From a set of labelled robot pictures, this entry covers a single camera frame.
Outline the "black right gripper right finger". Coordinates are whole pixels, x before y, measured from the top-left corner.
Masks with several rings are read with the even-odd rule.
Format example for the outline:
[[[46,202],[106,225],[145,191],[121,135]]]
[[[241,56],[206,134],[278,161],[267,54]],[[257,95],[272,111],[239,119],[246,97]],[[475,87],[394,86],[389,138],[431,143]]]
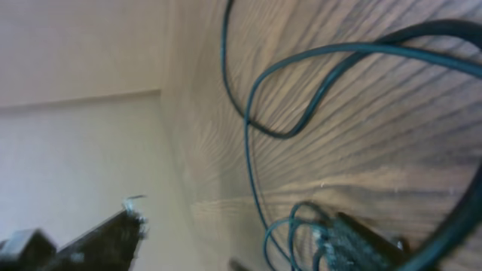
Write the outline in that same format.
[[[394,270],[409,259],[406,239],[386,239],[354,218],[338,212],[320,215],[324,227],[319,239],[319,259],[329,270]]]

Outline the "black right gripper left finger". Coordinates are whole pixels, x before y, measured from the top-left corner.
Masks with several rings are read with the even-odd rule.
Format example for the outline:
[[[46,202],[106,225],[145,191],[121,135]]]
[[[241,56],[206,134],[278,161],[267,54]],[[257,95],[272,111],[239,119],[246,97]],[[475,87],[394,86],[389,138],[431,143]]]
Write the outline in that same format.
[[[145,238],[147,219],[135,211],[117,213],[63,247],[41,271],[129,271]]]

